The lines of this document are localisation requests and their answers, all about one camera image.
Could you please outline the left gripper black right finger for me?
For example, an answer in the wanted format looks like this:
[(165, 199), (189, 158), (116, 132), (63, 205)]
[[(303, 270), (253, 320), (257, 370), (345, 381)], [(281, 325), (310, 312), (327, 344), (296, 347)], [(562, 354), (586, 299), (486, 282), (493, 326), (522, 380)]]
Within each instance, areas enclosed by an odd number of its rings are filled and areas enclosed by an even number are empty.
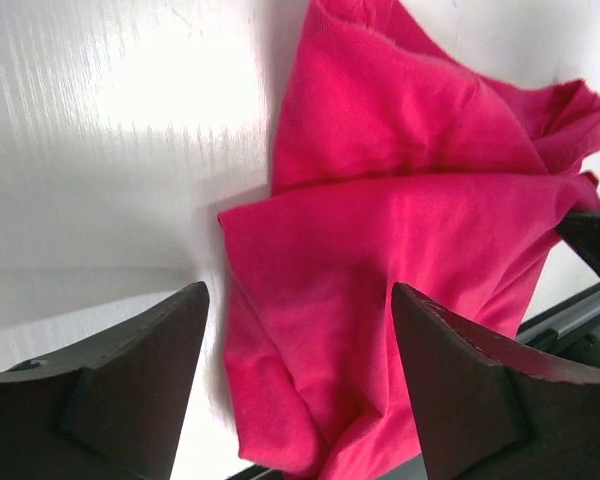
[(397, 283), (391, 310), (431, 479), (600, 479), (600, 368), (491, 331)]

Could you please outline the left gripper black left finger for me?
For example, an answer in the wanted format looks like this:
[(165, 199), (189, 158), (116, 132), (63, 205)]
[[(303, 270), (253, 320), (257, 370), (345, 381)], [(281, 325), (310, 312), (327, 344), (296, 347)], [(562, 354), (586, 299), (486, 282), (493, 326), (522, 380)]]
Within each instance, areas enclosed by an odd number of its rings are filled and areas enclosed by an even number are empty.
[(147, 311), (0, 372), (0, 479), (167, 479), (209, 292)]

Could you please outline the pink t shirt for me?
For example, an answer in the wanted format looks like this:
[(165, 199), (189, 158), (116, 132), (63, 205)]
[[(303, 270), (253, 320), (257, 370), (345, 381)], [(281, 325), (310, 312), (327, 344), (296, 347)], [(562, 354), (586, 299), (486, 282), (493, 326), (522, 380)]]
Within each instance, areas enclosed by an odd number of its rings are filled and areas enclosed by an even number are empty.
[(396, 1), (313, 1), (269, 199), (219, 215), (242, 459), (375, 479), (420, 451), (391, 315), (406, 283), (513, 337), (558, 223), (597, 211), (600, 96), (457, 63)]

